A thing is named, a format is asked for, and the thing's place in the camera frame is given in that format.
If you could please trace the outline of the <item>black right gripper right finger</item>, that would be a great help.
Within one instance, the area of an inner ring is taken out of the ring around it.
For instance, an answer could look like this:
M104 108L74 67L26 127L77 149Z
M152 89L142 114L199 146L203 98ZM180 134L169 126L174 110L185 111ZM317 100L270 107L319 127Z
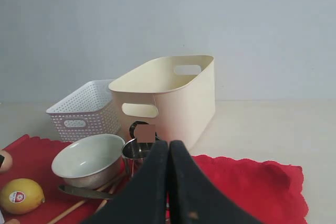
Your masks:
M214 186L182 141L169 147L169 211L171 223L261 223Z

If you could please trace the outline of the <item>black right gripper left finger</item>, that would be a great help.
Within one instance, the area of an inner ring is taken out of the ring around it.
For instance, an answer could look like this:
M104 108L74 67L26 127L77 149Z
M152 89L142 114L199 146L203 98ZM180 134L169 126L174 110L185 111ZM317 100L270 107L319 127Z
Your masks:
M156 142L125 187L82 223L165 223L167 159L167 142Z

